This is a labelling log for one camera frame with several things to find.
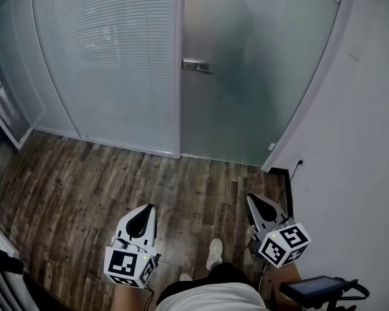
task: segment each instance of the baseboard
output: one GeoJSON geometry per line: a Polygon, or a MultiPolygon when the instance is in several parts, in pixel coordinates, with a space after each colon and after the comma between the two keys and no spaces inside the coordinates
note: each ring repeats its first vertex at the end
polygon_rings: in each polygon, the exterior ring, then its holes
{"type": "Polygon", "coordinates": [[[292,189],[291,189],[291,180],[290,173],[288,169],[271,167],[268,171],[269,174],[282,175],[285,180],[285,197],[287,199],[287,216],[294,218],[294,207],[292,204],[292,189]]]}
{"type": "Polygon", "coordinates": [[[68,138],[76,139],[78,141],[94,143],[94,144],[99,144],[99,145],[112,146],[114,148],[122,148],[124,150],[136,151],[136,152],[147,153],[147,154],[154,154],[156,156],[163,156],[163,157],[175,157],[172,152],[167,152],[167,151],[162,151],[162,150],[158,150],[158,151],[157,150],[147,150],[144,148],[134,148],[132,146],[123,146],[123,145],[115,144],[115,143],[107,143],[105,141],[101,141],[100,139],[81,138],[78,135],[60,132],[58,130],[53,130],[53,129],[48,129],[48,128],[37,127],[37,128],[35,128],[35,130],[38,130],[39,132],[53,133],[54,135],[68,137],[68,138]]]}

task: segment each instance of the frosted glass door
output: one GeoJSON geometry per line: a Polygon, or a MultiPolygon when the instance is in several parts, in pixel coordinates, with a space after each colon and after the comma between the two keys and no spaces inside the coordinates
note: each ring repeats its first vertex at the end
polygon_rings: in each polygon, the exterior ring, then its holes
{"type": "Polygon", "coordinates": [[[173,154],[176,0],[33,0],[55,86],[81,137],[173,154]]]}
{"type": "Polygon", "coordinates": [[[182,153],[261,166],[291,120],[335,22],[335,0],[185,0],[182,153]]]}

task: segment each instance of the door handle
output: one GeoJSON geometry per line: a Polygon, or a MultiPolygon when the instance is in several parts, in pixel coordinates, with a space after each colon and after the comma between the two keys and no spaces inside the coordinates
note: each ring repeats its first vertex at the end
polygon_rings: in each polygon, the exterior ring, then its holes
{"type": "Polygon", "coordinates": [[[210,66],[206,61],[193,60],[193,59],[182,59],[182,69],[197,71],[198,73],[213,75],[215,72],[210,70],[210,66]]]}

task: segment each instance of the window blinds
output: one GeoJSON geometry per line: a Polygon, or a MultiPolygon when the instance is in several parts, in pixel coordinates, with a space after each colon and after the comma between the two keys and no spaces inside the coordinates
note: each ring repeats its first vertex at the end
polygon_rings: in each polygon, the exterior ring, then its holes
{"type": "Polygon", "coordinates": [[[33,0],[49,71],[81,137],[173,153],[176,0],[33,0]]]}

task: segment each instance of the glass door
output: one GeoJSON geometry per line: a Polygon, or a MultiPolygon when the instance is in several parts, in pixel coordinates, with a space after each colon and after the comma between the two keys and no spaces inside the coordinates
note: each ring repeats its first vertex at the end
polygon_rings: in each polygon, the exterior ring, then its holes
{"type": "Polygon", "coordinates": [[[261,166],[307,90],[337,10],[335,0],[185,0],[182,154],[261,166]]]}

